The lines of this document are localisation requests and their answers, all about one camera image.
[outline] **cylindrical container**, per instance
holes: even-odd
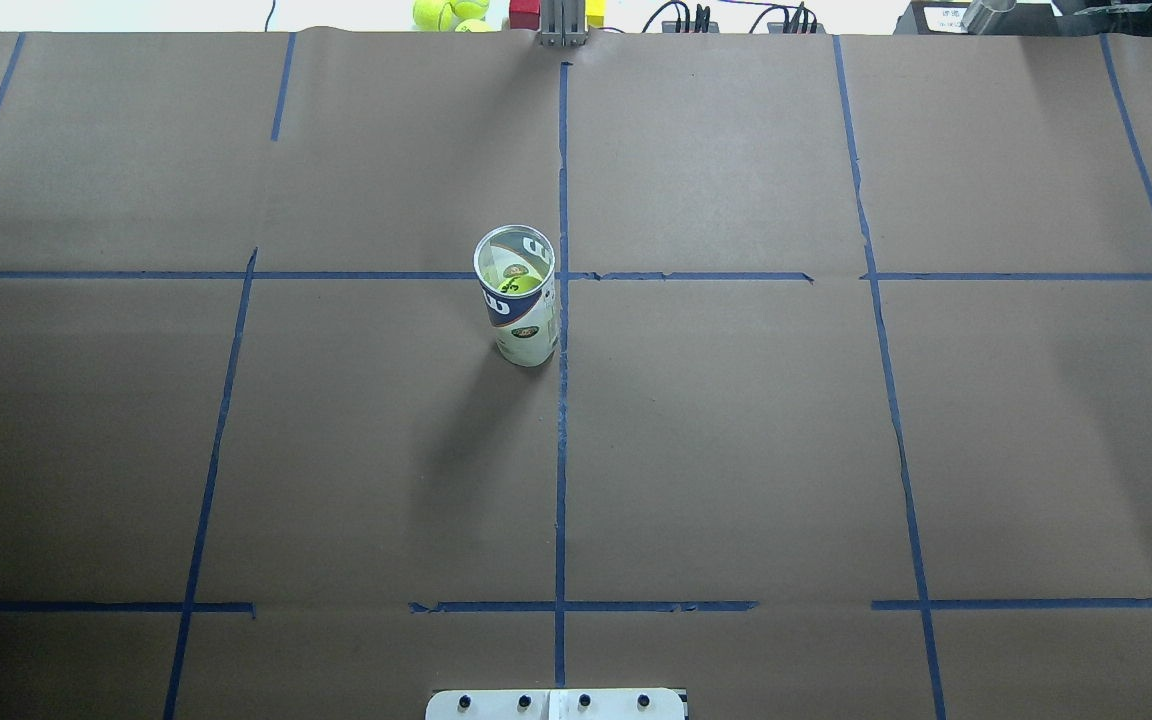
[[[497,333],[497,347],[515,365],[540,365],[558,344],[554,247],[526,225],[503,225],[473,250],[473,272]]]

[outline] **white label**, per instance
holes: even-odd
[[[968,29],[963,26],[964,12],[965,8],[923,8],[923,15],[927,17],[927,29],[932,32],[965,33]]]

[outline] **red block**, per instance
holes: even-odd
[[[540,29],[540,0],[509,0],[509,26]]]

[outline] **tennis ball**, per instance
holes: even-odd
[[[532,288],[540,283],[540,278],[535,275],[518,275],[516,278],[506,278],[502,283],[500,283],[499,290],[506,293],[506,295],[526,295]]]
[[[456,32],[492,32],[492,26],[483,22],[483,20],[461,20],[461,24],[456,26]]]
[[[457,17],[467,20],[482,20],[488,14],[488,0],[450,0],[452,12],[457,14]],[[484,32],[475,31],[473,29],[467,29],[465,32]]]
[[[412,3],[412,20],[425,31],[447,31],[456,24],[456,13],[449,0],[416,0]]]

